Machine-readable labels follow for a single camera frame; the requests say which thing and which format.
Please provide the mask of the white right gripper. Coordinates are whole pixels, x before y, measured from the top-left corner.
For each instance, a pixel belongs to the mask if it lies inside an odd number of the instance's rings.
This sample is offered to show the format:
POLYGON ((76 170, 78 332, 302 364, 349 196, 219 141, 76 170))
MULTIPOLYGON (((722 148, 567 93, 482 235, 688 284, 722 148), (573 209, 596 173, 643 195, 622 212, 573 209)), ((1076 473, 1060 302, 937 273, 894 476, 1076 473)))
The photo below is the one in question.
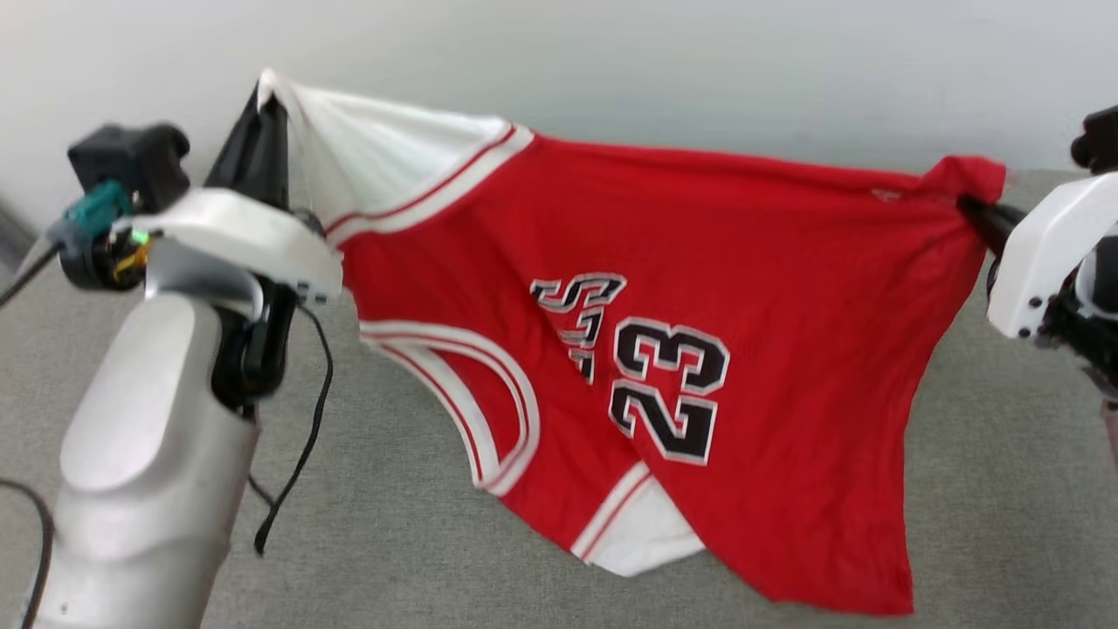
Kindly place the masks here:
POLYGON ((1059 184, 1030 212, 961 197, 957 208, 994 256, 1001 256, 987 318, 1006 337, 1038 333, 1046 299, 1106 236, 1115 235, 1114 172, 1059 184))

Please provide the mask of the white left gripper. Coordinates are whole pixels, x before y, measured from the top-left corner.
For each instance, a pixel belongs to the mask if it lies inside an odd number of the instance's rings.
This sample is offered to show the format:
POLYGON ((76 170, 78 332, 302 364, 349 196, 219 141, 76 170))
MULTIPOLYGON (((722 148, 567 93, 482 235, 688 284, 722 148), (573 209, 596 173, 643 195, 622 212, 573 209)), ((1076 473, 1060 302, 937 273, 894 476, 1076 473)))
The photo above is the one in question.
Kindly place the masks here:
POLYGON ((263 123, 258 92, 256 85, 203 179, 203 187, 218 190, 189 190, 160 215, 113 223, 116 230, 148 235, 145 298, 179 292, 225 307, 263 307, 267 282, 294 290, 300 301, 340 298, 340 252, 287 215, 287 112, 272 97, 264 104, 263 123), (263 177, 257 163, 262 139, 263 177), (267 204, 245 196, 264 196, 267 204))

